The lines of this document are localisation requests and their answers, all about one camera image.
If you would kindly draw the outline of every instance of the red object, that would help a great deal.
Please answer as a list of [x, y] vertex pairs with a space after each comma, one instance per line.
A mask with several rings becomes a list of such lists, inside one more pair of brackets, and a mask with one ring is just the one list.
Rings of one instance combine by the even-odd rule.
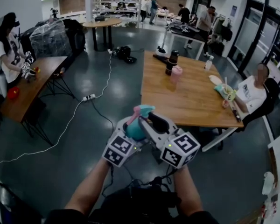
[[20, 90], [18, 87], [13, 87], [8, 90], [7, 97], [9, 99], [15, 99], [19, 96]]

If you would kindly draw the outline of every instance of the round table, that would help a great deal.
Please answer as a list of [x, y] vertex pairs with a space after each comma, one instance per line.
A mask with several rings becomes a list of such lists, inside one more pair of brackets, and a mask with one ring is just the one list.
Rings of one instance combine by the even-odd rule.
[[[96, 51], [105, 51], [105, 50], [113, 48], [111, 27], [116, 24], [120, 24], [121, 22], [122, 22], [122, 20], [119, 18], [108, 18], [106, 21], [86, 22], [83, 24], [83, 27], [92, 28], [94, 49]], [[108, 45], [107, 45], [107, 41], [106, 41], [106, 27], [108, 27], [108, 36], [109, 36]], [[99, 44], [99, 45], [97, 44], [95, 28], [103, 28], [104, 43]]]

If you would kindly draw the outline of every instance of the white bottle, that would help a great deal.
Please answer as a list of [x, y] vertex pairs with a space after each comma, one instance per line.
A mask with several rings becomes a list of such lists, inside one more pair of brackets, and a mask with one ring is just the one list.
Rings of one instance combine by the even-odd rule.
[[209, 59], [208, 59], [207, 62], [205, 63], [205, 67], [204, 67], [205, 70], [210, 70], [211, 65], [213, 64], [213, 59], [214, 59], [213, 56], [210, 56], [210, 57], [209, 57]]

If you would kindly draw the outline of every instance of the office chair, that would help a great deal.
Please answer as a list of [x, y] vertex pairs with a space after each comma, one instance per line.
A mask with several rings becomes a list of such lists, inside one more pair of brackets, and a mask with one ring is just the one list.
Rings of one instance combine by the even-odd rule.
[[[265, 81], [265, 89], [266, 89], [266, 100], [264, 103], [259, 107], [256, 111], [252, 114], [249, 114], [247, 117], [243, 119], [244, 127], [238, 128], [235, 132], [239, 133], [244, 131], [247, 125], [264, 115], [270, 114], [274, 110], [274, 104], [280, 94], [280, 87], [278, 86], [277, 82], [273, 78], [268, 78]], [[218, 128], [219, 134], [222, 134], [222, 128]], [[218, 146], [219, 150], [223, 149], [223, 141], [221, 141], [220, 145]]]

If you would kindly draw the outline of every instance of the white cable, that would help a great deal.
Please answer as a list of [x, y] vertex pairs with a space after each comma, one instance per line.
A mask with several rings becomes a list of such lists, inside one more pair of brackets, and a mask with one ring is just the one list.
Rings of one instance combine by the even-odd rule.
[[58, 142], [57, 142], [54, 146], [49, 147], [49, 148], [47, 148], [46, 150], [36, 152], [36, 153], [22, 154], [21, 156], [17, 157], [16, 159], [12, 159], [12, 160], [10, 160], [10, 161], [3, 160], [3, 161], [0, 161], [0, 163], [3, 163], [3, 162], [12, 162], [12, 161], [15, 161], [15, 160], [21, 158], [21, 157], [24, 156], [24, 155], [32, 155], [32, 154], [44, 153], [44, 152], [50, 150], [51, 148], [57, 146], [57, 144], [59, 143], [60, 138], [62, 137], [62, 135], [63, 135], [63, 134], [65, 133], [65, 131], [67, 130], [67, 127], [69, 126], [69, 124], [70, 124], [70, 122], [72, 121], [72, 119], [75, 117], [76, 110], [77, 110], [77, 108], [78, 108], [78, 106], [79, 106], [80, 104], [81, 104], [81, 101], [80, 101], [80, 103], [76, 106], [73, 117], [72, 117], [72, 118], [70, 119], [70, 121], [67, 123], [67, 126], [66, 126], [65, 130], [64, 130], [63, 133], [59, 136]]
[[109, 79], [107, 80], [107, 85], [103, 88], [102, 94], [101, 94], [100, 96], [95, 97], [95, 98], [100, 98], [100, 97], [104, 94], [104, 90], [108, 87], [108, 83], [109, 83], [109, 80], [110, 80], [110, 78], [111, 78], [110, 75], [111, 75], [111, 72], [112, 72], [112, 68], [111, 68], [111, 57], [112, 57], [112, 53], [111, 53], [110, 59], [109, 59], [109, 61], [110, 61], [110, 63], [109, 63], [110, 72], [109, 72]]

